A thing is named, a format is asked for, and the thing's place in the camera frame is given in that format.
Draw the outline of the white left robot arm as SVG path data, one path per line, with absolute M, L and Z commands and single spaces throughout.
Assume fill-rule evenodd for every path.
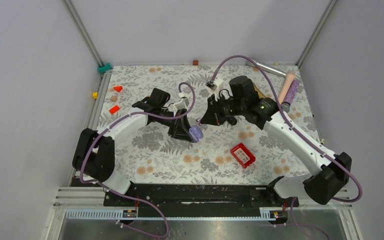
M 196 125 L 190 125 L 187 113 L 188 99 L 179 93 L 181 101 L 166 106 L 171 95 L 154 88 L 150 96 L 134 103 L 130 112 L 106 128 L 85 128 L 79 136 L 72 166 L 90 177 L 89 183 L 101 183 L 116 192 L 116 199 L 124 206 L 132 204 L 135 192 L 131 181 L 115 169 L 116 144 L 150 123 L 168 127 L 171 138 L 197 143 L 203 133 Z

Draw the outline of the black earbud charging case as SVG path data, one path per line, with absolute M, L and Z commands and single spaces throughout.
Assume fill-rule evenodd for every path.
M 226 118 L 226 120 L 232 126 L 235 126 L 238 123 L 237 119 L 234 116 L 229 116 Z

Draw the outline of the lavender oval case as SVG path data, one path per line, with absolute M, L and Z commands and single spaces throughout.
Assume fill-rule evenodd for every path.
M 195 143 L 199 142 L 204 137 L 203 132 L 197 125 L 192 125 L 189 128 L 189 133 L 193 137 Z

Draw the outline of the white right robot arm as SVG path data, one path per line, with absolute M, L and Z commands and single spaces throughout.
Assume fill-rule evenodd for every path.
M 224 122 L 235 125 L 236 116 L 275 137 L 287 147 L 308 170 L 307 175 L 273 180 L 268 186 L 267 201 L 281 205 L 287 198 L 308 196 L 326 205 L 349 182 L 346 171 L 351 170 L 352 158 L 345 152 L 336 154 L 303 132 L 269 97 L 260 97 L 254 83 L 247 76 L 229 81 L 230 96 L 222 95 L 223 80 L 210 80 L 205 85 L 214 91 L 207 99 L 207 110 L 200 123 L 220 126 Z

